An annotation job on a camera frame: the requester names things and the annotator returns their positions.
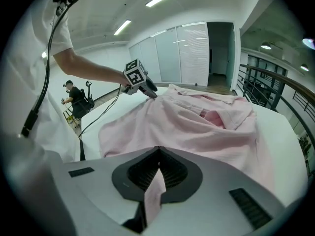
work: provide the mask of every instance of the shirt sleeve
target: shirt sleeve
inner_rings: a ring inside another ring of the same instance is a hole
[[[73,48],[73,45],[68,29],[68,13],[66,13],[55,30],[50,53],[55,55],[69,48]]]

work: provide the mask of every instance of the black grille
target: black grille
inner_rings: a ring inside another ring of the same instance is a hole
[[[188,175],[184,164],[164,152],[161,153],[159,168],[164,177],[166,190],[183,182]]]
[[[128,169],[128,178],[146,191],[158,171],[158,161],[159,154],[157,152],[152,153]]]
[[[69,171],[69,174],[71,177],[78,177],[90,172],[93,172],[94,170],[91,167],[75,170],[75,171]]]
[[[229,193],[255,230],[272,220],[272,217],[243,188]]]

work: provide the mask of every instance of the white t-shirt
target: white t-shirt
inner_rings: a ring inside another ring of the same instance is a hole
[[[57,20],[57,6],[53,0],[34,1],[18,23],[2,55],[0,121],[5,133],[21,133],[42,91],[46,70],[42,53],[47,49],[53,22]],[[66,15],[54,33],[51,55],[72,47]],[[45,150],[58,152],[64,162],[80,160],[79,138],[49,92],[28,139]]]

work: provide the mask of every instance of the handrail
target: handrail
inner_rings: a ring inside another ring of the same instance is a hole
[[[297,91],[295,91],[292,99],[295,100],[303,108],[303,111],[305,111],[315,122],[315,106],[313,106]]]
[[[258,67],[254,67],[254,66],[251,66],[251,65],[240,64],[240,66],[270,75],[271,77],[279,80],[280,82],[285,83],[289,87],[291,87],[294,90],[298,91],[302,96],[304,96],[304,98],[306,98],[311,104],[313,104],[315,106],[315,93],[313,93],[311,90],[309,90],[308,88],[306,88],[302,84],[294,81],[293,79],[290,79],[290,78],[288,78],[286,76],[283,76],[283,75],[281,75],[279,73],[275,73],[275,72],[268,71],[268,70],[265,70],[265,69],[261,69],[261,68],[258,68]]]
[[[298,83],[298,82],[296,82],[296,81],[294,81],[294,80],[292,80],[292,79],[290,79],[290,78],[288,78],[288,77],[286,77],[286,76],[283,76],[283,75],[281,75],[281,74],[278,74],[278,73],[275,73],[275,72],[271,72],[271,71],[268,71],[268,70],[265,70],[265,69],[261,69],[261,68],[258,68],[258,67],[254,67],[254,66],[250,66],[250,65],[243,65],[243,64],[241,64],[240,66],[246,67],[246,68],[248,68],[249,70],[252,69],[252,70],[256,70],[256,71],[259,71],[259,72],[261,72],[261,73],[265,73],[265,74],[270,75],[272,78],[275,78],[275,79],[279,80],[279,81],[280,81],[280,84],[282,85],[282,87],[283,87],[284,85],[288,85],[289,87],[295,89],[296,92],[298,92],[300,95],[302,95],[306,100],[308,100],[309,103],[311,103],[312,105],[314,105],[314,103],[315,103],[315,93],[313,93],[313,92],[310,91],[308,88],[306,88],[305,86],[301,85],[300,83]],[[245,90],[242,92],[242,93],[244,94],[243,97],[245,96],[245,94],[246,94],[246,92],[247,92],[247,86],[245,86],[245,83],[251,84],[251,83],[250,83],[250,78],[251,78],[251,77],[254,78],[254,82],[255,82],[255,81],[261,82],[261,83],[264,84],[272,93],[274,93],[274,94],[276,95],[276,97],[278,97],[279,99],[281,99],[281,100],[291,109],[291,111],[295,114],[295,116],[298,118],[298,120],[300,121],[300,123],[301,123],[302,126],[304,127],[306,133],[308,134],[308,136],[309,136],[309,138],[310,138],[310,140],[311,140],[311,143],[312,143],[313,145],[315,145],[315,137],[314,137],[314,135],[311,133],[309,127],[307,126],[307,124],[305,123],[305,121],[301,118],[301,116],[298,114],[298,112],[291,106],[291,104],[290,104],[286,99],[284,99],[284,98],[282,97],[281,92],[280,92],[279,90],[277,91],[277,90],[273,89],[271,86],[269,86],[269,85],[267,85],[266,83],[264,83],[263,81],[257,79],[255,76],[252,76],[252,75],[250,74],[250,72],[247,73],[247,72],[244,72],[244,71],[241,71],[241,70],[240,70],[239,72],[242,72],[242,73],[245,73],[246,75],[248,75],[248,79],[242,77],[240,74],[238,75],[239,77],[241,77],[242,79],[244,79],[243,87],[245,87]],[[261,95],[263,95],[263,93],[262,93],[258,88],[256,88],[253,84],[251,84],[251,85],[252,85]],[[275,106],[274,106],[274,105],[271,105],[271,110],[274,110],[274,111],[277,112],[277,110],[275,109]]]

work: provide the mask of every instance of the dark floor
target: dark floor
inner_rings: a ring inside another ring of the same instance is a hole
[[[224,87],[226,88],[226,76],[219,74],[209,74],[208,86]]]

